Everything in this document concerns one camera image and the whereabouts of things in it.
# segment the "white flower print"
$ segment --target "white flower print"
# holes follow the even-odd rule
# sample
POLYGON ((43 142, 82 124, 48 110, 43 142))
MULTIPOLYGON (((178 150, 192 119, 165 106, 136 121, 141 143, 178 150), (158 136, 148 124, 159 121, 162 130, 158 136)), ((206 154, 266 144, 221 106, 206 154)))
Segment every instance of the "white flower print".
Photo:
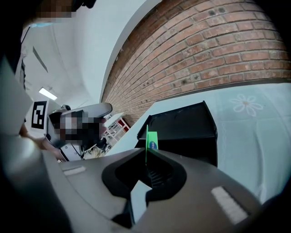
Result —
POLYGON ((246 98, 243 94, 238 94, 237 99, 229 100, 231 103, 236 104, 233 107, 233 111, 241 112, 246 109, 247 114, 252 117, 256 116, 256 110, 263 110, 263 106, 261 104, 254 103, 256 101, 255 96, 249 96, 246 98))

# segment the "light blue tablecloth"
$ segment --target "light blue tablecloth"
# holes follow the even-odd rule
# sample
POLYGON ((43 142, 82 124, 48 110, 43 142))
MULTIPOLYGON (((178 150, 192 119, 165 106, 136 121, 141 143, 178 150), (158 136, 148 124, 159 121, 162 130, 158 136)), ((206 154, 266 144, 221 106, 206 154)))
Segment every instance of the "light blue tablecloth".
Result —
POLYGON ((291 84, 238 86, 156 102, 107 155, 134 148, 149 115, 205 101, 218 130, 218 168, 264 203, 291 174, 291 84))

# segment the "black tray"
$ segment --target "black tray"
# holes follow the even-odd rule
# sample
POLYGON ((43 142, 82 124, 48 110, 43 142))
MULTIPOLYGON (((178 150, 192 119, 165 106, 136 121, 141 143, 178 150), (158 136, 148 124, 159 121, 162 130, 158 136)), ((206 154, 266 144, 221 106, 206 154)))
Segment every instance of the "black tray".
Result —
POLYGON ((137 134, 136 148, 146 146, 146 125, 157 131, 160 150, 217 166, 217 128, 205 101, 149 115, 137 134))

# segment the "ceiling light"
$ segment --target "ceiling light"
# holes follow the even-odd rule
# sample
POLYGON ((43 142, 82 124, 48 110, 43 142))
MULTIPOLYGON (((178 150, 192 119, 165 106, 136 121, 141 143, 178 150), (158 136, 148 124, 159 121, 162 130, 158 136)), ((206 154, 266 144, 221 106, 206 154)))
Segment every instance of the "ceiling light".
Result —
POLYGON ((41 88, 40 94, 43 94, 44 96, 49 97, 52 100, 56 100, 57 99, 57 97, 55 95, 53 95, 50 92, 48 92, 45 88, 41 88))

